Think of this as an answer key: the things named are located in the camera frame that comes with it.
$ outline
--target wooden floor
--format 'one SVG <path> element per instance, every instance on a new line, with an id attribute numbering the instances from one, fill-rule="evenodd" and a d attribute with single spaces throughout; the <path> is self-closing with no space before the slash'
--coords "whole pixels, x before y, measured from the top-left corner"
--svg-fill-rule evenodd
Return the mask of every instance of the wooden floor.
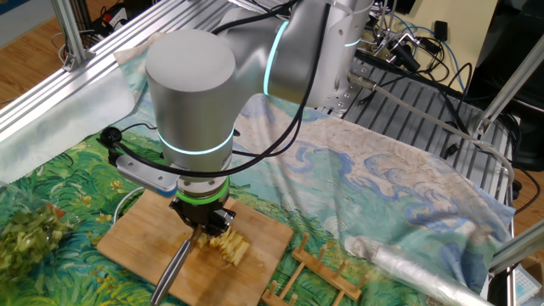
<path id="1" fill-rule="evenodd" d="M 89 1 L 92 19 L 99 17 L 103 5 L 110 7 L 116 0 Z M 0 103 L 6 99 L 17 98 L 61 67 L 57 48 L 50 37 L 60 32 L 56 19 L 27 32 L 22 37 L 0 49 Z M 58 46 L 64 42 L 62 37 L 55 41 Z M 544 173 L 532 173 L 539 184 L 544 184 Z M 523 173 L 516 169 L 516 179 L 523 189 L 514 202 L 516 208 L 523 206 L 536 193 L 536 187 Z M 518 235 L 544 218 L 544 195 L 531 207 L 514 217 L 515 233 Z M 544 251 L 539 252 L 544 258 Z"/>
<path id="2" fill-rule="evenodd" d="M 109 8 L 116 2 L 88 1 L 91 20 L 100 17 L 103 6 Z M 59 22 L 52 18 L 0 48 L 0 103 L 19 97 L 60 69 L 62 63 L 57 55 L 58 49 L 51 43 L 51 37 L 59 32 Z M 60 47 L 64 38 L 57 37 L 54 42 Z"/>

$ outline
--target bamboo cutting board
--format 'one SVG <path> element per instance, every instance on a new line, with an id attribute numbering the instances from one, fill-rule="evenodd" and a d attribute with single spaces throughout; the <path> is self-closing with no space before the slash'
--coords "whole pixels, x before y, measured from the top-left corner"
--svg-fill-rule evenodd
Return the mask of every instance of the bamboo cutting board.
<path id="1" fill-rule="evenodd" d="M 192 229 L 168 207 L 170 199 L 146 191 L 102 238 L 100 253 L 156 284 Z M 170 294 L 192 306 L 255 306 L 289 244 L 292 229 L 238 201 L 232 228 L 251 243 L 240 264 L 227 263 L 218 250 L 198 246 L 188 256 Z"/>

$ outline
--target sliced potato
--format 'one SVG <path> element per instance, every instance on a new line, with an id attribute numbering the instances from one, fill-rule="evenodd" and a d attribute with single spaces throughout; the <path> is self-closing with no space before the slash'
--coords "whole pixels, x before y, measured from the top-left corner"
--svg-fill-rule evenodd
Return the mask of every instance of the sliced potato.
<path id="1" fill-rule="evenodd" d="M 203 248 L 207 242 L 210 247 L 217 248 L 221 252 L 225 261 L 234 266 L 240 263 L 250 246 L 244 241 L 244 236 L 231 228 L 228 228 L 220 237 L 211 238 L 202 234 L 196 243 L 199 248 Z"/>

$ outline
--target table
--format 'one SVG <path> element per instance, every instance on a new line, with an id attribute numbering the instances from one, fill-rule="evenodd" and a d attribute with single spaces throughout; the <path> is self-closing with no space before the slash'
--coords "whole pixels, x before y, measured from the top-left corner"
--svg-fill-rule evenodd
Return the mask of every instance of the table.
<path id="1" fill-rule="evenodd" d="M 496 4 L 497 0 L 417 0 L 408 15 L 398 14 L 398 16 L 415 26 L 424 26 L 431 30 L 434 29 L 436 20 L 447 22 L 447 43 L 455 53 L 459 67 L 465 63 L 471 63 L 475 69 Z M 432 36 L 423 29 L 413 29 L 413 31 L 416 36 Z M 416 60 L 425 66 L 431 57 L 424 52 L 418 52 Z M 442 82 L 447 85 L 457 69 L 448 52 L 446 52 L 444 62 L 450 69 L 450 77 Z M 438 79 L 444 74 L 445 69 L 439 66 L 435 70 L 434 76 Z M 466 84 L 468 70 L 463 71 L 461 76 L 463 84 Z M 458 81 L 453 82 L 452 87 L 461 91 Z"/>

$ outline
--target van gogh print tablecloth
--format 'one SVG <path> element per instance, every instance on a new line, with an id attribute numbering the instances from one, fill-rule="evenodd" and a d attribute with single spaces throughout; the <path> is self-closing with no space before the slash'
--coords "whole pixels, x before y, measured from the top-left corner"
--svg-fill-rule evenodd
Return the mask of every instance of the van gogh print tablecloth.
<path id="1" fill-rule="evenodd" d="M 138 99 L 116 124 L 155 124 L 144 67 L 145 53 L 122 66 Z M 258 153 L 288 125 L 297 105 L 255 96 L 236 121 L 235 149 Z M 110 228 L 116 204 L 138 186 L 108 164 L 97 135 L 83 140 L 14 183 L 57 203 L 84 221 L 29 277 L 0 294 L 1 305 L 147 305 L 153 286 L 101 256 L 96 244 Z M 136 127 L 124 139 L 160 161 L 156 133 Z M 247 158 L 235 156 L 233 166 Z M 306 110 L 297 142 L 284 155 L 231 177 L 231 196 L 295 230 L 275 271 L 285 284 L 298 264 L 291 252 L 308 231 L 307 250 L 328 245 L 324 263 L 353 283 L 371 280 L 362 298 L 342 305 L 425 305 L 427 297 L 381 274 L 364 258 L 380 244 L 424 257 L 429 265 L 479 292 L 496 248 L 508 239 L 513 211 L 491 199 L 437 156 L 315 110 Z M 291 294 L 297 305 L 330 305 L 337 291 L 304 270 Z M 166 304 L 184 305 L 169 297 Z"/>

